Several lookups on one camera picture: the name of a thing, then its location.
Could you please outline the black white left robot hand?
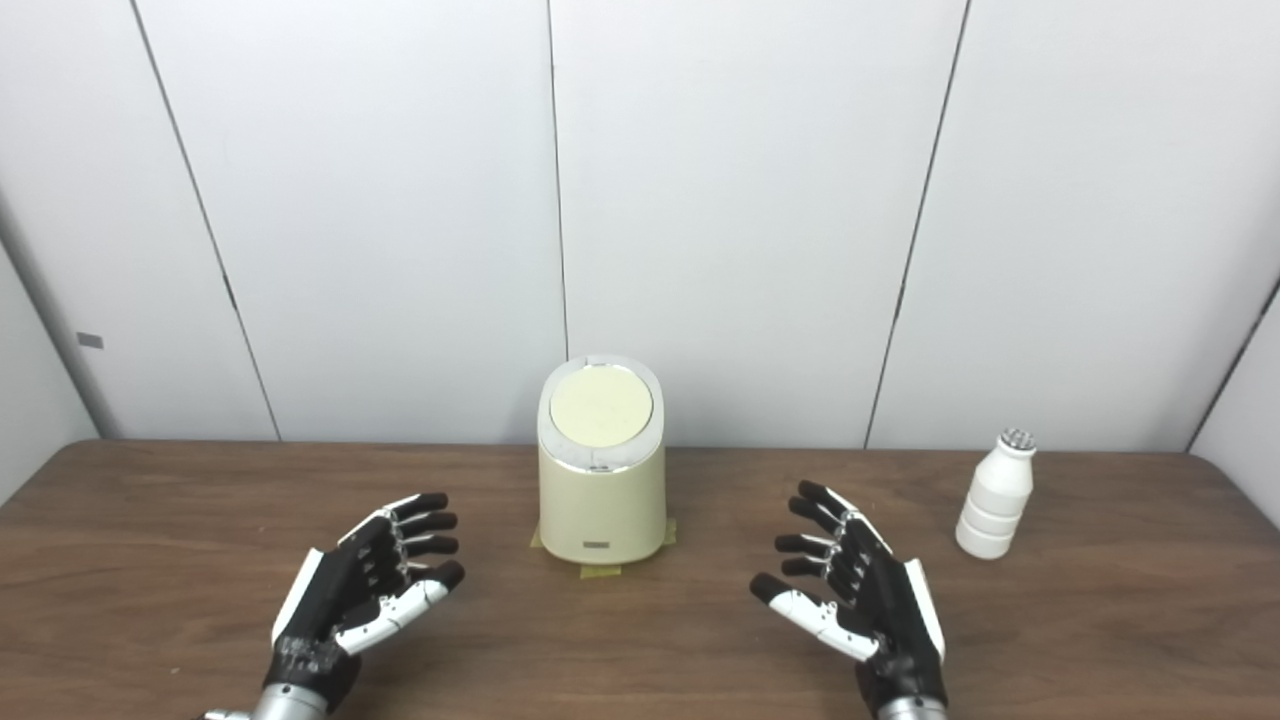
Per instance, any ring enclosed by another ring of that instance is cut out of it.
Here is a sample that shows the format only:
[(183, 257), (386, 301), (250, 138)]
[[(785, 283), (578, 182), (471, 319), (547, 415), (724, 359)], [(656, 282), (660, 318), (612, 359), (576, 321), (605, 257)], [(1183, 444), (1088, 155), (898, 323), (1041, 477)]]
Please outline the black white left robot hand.
[(329, 719), (364, 656), (447, 598), (463, 580), (445, 493), (371, 511), (330, 550), (308, 550), (271, 625), (271, 659), (253, 719)]

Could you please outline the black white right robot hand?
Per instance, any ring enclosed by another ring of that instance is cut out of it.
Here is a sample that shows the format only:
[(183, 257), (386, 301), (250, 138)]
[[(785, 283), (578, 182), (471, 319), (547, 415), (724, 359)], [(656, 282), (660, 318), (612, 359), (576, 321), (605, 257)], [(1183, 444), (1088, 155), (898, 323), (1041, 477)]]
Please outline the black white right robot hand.
[(827, 486), (800, 480), (788, 511), (823, 536), (780, 536), (782, 577), (750, 592), (854, 662), (874, 719), (946, 719), (945, 634), (922, 561), (897, 559), (868, 516)]

